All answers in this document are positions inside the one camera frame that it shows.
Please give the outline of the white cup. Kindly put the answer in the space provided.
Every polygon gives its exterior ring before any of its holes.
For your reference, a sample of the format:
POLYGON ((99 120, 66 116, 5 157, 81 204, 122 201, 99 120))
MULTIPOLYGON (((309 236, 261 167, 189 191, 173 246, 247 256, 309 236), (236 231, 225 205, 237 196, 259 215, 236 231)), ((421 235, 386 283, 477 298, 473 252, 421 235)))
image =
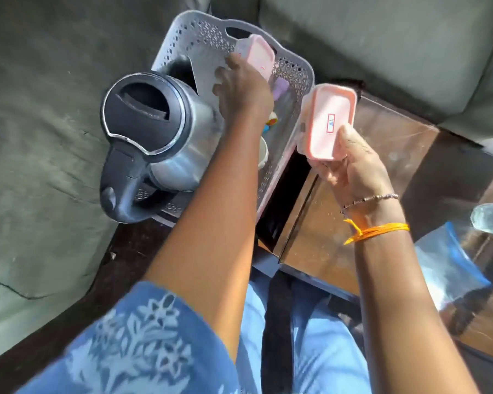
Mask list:
POLYGON ((269 150, 268 150, 268 145, 263 138, 263 136, 260 137, 260 143, 259 143, 259 157, 258 157, 258 163, 257 163, 257 169, 260 171, 263 169, 263 167, 266 165, 268 161, 268 156, 269 156, 269 150))

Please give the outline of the pink lidded plastic container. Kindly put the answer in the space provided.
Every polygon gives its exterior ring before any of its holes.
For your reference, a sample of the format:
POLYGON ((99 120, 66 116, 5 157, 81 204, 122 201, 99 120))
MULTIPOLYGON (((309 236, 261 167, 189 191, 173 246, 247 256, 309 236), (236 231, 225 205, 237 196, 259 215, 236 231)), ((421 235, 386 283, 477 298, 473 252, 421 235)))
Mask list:
POLYGON ((348 86, 315 85, 302 99, 297 119, 298 153, 310 160, 342 161, 346 157, 339 145, 339 129, 353 125, 357 93, 348 86))
POLYGON ((238 39, 234 52, 258 71, 266 81, 270 80, 276 55, 267 41, 258 34, 238 39))

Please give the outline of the grey-green sofa cushion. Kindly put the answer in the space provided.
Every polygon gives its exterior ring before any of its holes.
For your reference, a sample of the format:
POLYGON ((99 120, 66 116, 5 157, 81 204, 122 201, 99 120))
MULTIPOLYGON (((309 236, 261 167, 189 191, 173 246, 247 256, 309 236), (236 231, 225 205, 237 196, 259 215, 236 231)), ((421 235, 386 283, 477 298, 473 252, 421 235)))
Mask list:
POLYGON ((90 288, 117 223, 99 205, 99 107, 210 0, 0 0, 0 356, 90 288))
POLYGON ((316 81, 353 79, 475 142, 493 138, 493 0, 262 0, 316 81))

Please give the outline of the person's left forearm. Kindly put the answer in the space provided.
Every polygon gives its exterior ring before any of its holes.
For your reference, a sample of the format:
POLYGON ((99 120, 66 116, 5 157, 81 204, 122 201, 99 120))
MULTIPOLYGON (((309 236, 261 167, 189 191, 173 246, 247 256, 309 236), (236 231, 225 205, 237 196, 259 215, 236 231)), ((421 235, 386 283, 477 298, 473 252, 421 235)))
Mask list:
POLYGON ((260 138, 273 107, 240 112, 144 280, 181 297, 236 361, 251 271, 260 138))

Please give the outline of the steel electric kettle black lid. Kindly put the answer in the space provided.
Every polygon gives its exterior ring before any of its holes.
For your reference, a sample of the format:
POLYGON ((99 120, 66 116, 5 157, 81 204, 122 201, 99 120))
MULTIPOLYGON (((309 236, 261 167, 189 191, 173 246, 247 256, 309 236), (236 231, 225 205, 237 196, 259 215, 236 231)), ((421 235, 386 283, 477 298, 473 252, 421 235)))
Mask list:
POLYGON ((112 220, 154 217, 180 193, 194 192, 223 133, 223 119, 185 82, 158 72, 117 80, 100 121, 110 147, 100 204, 112 220))

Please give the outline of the light blue jeans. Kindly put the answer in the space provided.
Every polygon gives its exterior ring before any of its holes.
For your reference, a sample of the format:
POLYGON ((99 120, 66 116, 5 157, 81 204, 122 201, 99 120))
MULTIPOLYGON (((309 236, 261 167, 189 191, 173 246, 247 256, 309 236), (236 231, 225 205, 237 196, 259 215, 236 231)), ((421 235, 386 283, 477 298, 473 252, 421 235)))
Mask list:
MULTIPOLYGON (((241 394, 262 394, 262 348, 271 279, 253 270, 245 299, 236 368, 241 394)), ((292 383, 289 394, 372 394, 368 364, 320 289, 291 284, 292 383)))

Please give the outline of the person's right forearm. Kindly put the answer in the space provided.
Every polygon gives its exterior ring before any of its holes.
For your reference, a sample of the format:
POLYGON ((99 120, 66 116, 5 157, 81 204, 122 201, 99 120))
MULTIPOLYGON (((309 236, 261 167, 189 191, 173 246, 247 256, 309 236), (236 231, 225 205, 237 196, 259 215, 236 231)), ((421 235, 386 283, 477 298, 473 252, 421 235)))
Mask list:
MULTIPOLYGON (((406 223, 391 200, 350 219, 362 230, 406 223)), ((480 394, 433 303, 410 231, 354 245, 373 394, 480 394)))

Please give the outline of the person's left hand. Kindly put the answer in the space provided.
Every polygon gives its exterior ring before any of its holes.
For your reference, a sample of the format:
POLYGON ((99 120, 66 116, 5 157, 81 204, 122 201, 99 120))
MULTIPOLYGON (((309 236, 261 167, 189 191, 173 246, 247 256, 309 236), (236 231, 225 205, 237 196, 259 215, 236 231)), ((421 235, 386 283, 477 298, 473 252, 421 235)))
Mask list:
POLYGON ((226 125, 251 124, 259 131, 263 129, 274 108, 268 82, 243 59, 236 92, 225 99, 218 99, 218 103, 226 125))

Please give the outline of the grey perforated plastic basket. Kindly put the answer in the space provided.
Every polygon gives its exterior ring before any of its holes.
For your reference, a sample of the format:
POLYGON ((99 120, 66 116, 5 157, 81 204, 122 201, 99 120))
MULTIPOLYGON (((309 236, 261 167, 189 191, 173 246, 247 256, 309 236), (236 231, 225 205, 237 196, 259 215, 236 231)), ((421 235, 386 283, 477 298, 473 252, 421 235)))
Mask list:
POLYGON ((276 53, 271 78, 283 78, 289 83, 288 90, 275 102, 278 122, 262 135, 268 145, 268 160, 259 170, 259 219, 296 146, 295 125, 302 99, 315 85, 312 66, 306 59, 284 48, 268 32, 253 24, 236 19, 218 19, 201 11, 188 10, 177 15, 171 23, 152 70, 166 72, 166 67, 174 60, 189 58, 199 96, 216 108, 217 98, 212 94, 214 70, 219 65, 225 65, 224 57, 234 50, 237 42, 237 39, 228 34, 229 28, 261 35, 276 53))

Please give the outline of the purple plastic item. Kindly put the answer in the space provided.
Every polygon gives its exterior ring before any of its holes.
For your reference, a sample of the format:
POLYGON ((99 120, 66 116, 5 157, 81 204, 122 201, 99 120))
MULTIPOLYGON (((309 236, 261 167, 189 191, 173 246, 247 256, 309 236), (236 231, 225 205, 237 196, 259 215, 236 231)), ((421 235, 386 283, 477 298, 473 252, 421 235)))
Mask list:
POLYGON ((272 85, 272 97, 276 102, 288 90, 289 82, 281 77, 275 79, 272 85))

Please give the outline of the person's right hand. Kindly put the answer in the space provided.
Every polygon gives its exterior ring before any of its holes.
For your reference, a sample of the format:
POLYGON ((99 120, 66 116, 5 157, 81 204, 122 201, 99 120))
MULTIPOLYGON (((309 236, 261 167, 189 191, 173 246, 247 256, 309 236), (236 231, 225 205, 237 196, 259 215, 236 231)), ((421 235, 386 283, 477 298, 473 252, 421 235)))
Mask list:
POLYGON ((312 170, 331 188, 340 212, 355 219, 373 213, 380 203, 398 201, 387 169, 379 155, 363 161, 318 161, 307 159, 312 170))

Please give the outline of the orange thread wristband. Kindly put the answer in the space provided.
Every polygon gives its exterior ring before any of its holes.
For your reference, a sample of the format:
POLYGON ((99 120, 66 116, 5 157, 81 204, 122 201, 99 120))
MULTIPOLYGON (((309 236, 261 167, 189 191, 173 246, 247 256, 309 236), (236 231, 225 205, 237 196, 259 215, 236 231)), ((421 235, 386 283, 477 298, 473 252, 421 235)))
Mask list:
POLYGON ((361 242, 394 231, 410 231, 410 226, 406 223, 388 223, 374 227, 369 227, 362 230, 351 219, 347 218, 344 219, 343 221, 354 228, 354 235, 348 238, 343 243, 343 245, 349 245, 351 243, 361 242))

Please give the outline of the brown wooden coffee table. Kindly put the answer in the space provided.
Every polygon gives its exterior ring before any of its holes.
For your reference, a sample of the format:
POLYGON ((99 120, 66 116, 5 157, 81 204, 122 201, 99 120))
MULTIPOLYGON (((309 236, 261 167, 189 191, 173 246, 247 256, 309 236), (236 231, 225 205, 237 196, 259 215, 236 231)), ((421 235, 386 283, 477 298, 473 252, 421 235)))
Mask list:
MULTIPOLYGON (((493 203, 493 156, 369 95, 357 107, 355 127, 384 162, 413 239, 453 222, 463 249, 489 280, 440 314, 462 344, 493 357, 493 235, 469 225, 477 205, 493 203)), ((254 266, 357 303, 353 251, 342 244, 350 229, 327 184, 295 148, 264 207, 254 266)))

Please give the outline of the clear plastic bag blue edge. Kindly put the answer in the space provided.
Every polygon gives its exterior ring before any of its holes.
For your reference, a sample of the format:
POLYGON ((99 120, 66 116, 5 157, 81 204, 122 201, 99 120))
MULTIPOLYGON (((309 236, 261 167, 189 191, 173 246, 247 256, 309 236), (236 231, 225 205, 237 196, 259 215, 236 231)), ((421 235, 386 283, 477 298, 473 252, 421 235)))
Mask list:
POLYGON ((462 245, 467 230, 468 226, 447 221, 415 242, 416 255, 438 311, 472 291, 491 286, 462 245))

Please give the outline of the blue floral patterned sleeve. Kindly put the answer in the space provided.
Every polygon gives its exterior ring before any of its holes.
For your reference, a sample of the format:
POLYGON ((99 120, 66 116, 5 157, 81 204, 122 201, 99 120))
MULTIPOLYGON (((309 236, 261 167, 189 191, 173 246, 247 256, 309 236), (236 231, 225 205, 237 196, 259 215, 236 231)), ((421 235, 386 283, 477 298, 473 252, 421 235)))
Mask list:
POLYGON ((174 293, 138 283, 15 394, 241 394, 225 345, 174 293))

